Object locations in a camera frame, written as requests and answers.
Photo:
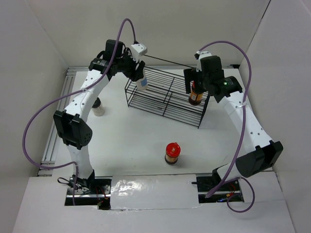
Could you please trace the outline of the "clear jar white beads silver lid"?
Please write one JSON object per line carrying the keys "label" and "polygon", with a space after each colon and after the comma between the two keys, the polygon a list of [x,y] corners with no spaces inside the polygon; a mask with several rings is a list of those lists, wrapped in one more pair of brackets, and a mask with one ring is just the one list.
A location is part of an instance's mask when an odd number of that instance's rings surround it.
{"label": "clear jar white beads silver lid", "polygon": [[148,80],[146,78],[145,71],[143,71],[142,74],[142,78],[136,81],[137,89],[140,91],[144,91],[148,88]]}

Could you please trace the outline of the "red lid sauce jar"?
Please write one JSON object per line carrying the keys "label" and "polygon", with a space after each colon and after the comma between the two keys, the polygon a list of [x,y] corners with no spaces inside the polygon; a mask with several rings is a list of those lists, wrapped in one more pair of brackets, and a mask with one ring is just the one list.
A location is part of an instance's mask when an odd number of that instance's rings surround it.
{"label": "red lid sauce jar", "polygon": [[181,148],[178,143],[172,142],[166,146],[165,149],[165,161],[170,165],[174,165],[178,161],[178,157],[181,153]]}
{"label": "red lid sauce jar", "polygon": [[202,101],[202,97],[203,97],[203,93],[198,93],[195,90],[195,84],[192,83],[191,85],[191,92],[190,92],[190,96],[189,96],[189,103],[193,106],[197,106],[201,103]]}

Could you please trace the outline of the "clear jar black lid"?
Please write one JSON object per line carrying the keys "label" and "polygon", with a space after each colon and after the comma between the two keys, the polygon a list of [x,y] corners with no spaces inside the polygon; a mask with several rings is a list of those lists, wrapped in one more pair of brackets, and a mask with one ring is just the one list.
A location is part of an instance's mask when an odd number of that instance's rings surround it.
{"label": "clear jar black lid", "polygon": [[92,111],[95,116],[100,117],[105,113],[105,109],[102,105],[101,100],[97,97],[94,104],[92,105]]}

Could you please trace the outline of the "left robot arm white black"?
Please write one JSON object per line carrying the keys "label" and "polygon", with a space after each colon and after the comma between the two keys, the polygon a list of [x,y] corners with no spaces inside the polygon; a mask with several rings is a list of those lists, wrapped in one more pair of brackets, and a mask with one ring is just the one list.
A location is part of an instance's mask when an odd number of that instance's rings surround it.
{"label": "left robot arm white black", "polygon": [[107,40],[105,50],[91,61],[81,92],[63,111],[56,111],[53,115],[58,136],[76,163],[72,178],[86,194],[96,188],[95,172],[88,153],[88,144],[92,138],[92,129],[86,123],[88,115],[91,109],[101,104],[99,94],[119,72],[137,82],[139,88],[147,88],[145,63],[141,60],[146,53],[147,47],[142,43],[135,42],[127,48],[123,42]]}

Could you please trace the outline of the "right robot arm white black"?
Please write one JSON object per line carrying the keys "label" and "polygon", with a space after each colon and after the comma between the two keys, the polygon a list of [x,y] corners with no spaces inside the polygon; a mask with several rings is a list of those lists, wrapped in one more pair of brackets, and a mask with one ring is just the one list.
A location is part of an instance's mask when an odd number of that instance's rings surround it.
{"label": "right robot arm white black", "polygon": [[226,77],[221,59],[209,52],[197,53],[196,68],[184,70],[185,89],[189,94],[189,103],[199,105],[203,94],[207,92],[225,110],[242,137],[239,148],[246,154],[234,155],[229,164],[216,168],[212,172],[212,185],[217,190],[224,190],[229,180],[249,178],[271,168],[283,151],[283,145],[265,132],[244,98],[244,90],[238,80]]}

